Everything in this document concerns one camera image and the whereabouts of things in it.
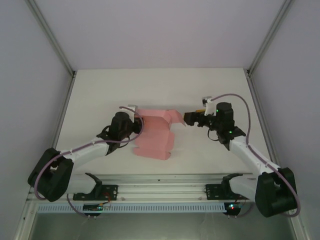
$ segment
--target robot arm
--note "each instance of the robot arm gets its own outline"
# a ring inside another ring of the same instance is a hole
[[[203,104],[206,110],[184,114],[186,124],[194,126],[197,123],[198,127],[208,127],[210,131],[216,131],[219,142],[240,158],[253,174],[250,178],[239,173],[225,176],[221,183],[224,194],[238,194],[250,199],[265,217],[297,208],[292,192],[269,166],[278,170],[297,192],[293,172],[289,168],[280,168],[250,145],[264,162],[254,155],[248,147],[246,134],[235,126],[234,111],[230,103],[218,103],[215,111],[210,101],[204,99]]]
[[[47,149],[31,172],[28,184],[35,187],[36,179],[49,161],[61,153],[70,152],[58,157],[44,170],[39,178],[37,191],[50,202],[58,200],[63,194],[100,195],[102,182],[90,173],[75,175],[74,169],[98,157],[111,154],[120,147],[120,143],[105,141],[122,141],[129,138],[132,133],[140,133],[142,125],[140,118],[135,117],[133,111],[117,112],[111,125],[106,126],[88,144],[61,152],[54,148]]]

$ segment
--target white table surface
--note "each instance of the white table surface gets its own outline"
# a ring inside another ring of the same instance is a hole
[[[250,142],[269,157],[248,83],[242,68],[165,68],[79,70],[63,121],[57,150],[80,146],[111,123],[119,106],[176,109],[181,114],[203,109],[202,97],[239,94],[249,104],[252,119]],[[248,115],[243,102],[230,102],[235,124],[245,133]],[[168,160],[133,154],[134,143],[92,160],[76,173],[102,175],[188,175],[249,173],[248,168],[219,142],[207,138],[207,128],[173,124],[174,148]]]

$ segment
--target white panel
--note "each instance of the white panel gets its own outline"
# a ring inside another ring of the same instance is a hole
[[[111,123],[119,106],[177,109],[181,113],[203,108],[202,97],[236,93],[243,96],[252,113],[251,142],[266,156],[267,149],[247,80],[241,68],[169,68],[79,70],[57,149],[71,149],[90,141]],[[236,125],[247,131],[246,107],[236,97],[231,102]],[[93,174],[224,174],[245,172],[246,166],[218,142],[207,138],[206,128],[173,124],[171,157],[156,160],[133,154],[134,143],[97,158],[77,172]]]
[[[0,239],[13,238],[27,179],[53,139],[68,73],[22,0],[0,7]]]
[[[247,68],[282,0],[37,0],[74,69]]]
[[[254,82],[283,166],[295,173],[301,217],[319,239],[320,1],[298,0]]]

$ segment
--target white wall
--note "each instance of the white wall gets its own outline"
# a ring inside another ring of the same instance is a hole
[[[253,80],[280,161],[295,172],[301,216],[319,239],[320,1],[295,1]]]
[[[69,76],[23,0],[1,1],[0,56],[0,239],[10,240]]]
[[[72,67],[249,67],[283,0],[36,0]]]

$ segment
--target pink cloth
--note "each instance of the pink cloth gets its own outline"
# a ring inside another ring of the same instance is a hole
[[[144,130],[134,143],[134,154],[147,158],[167,160],[174,148],[175,134],[170,131],[171,124],[185,121],[182,115],[174,109],[138,109],[143,117]]]

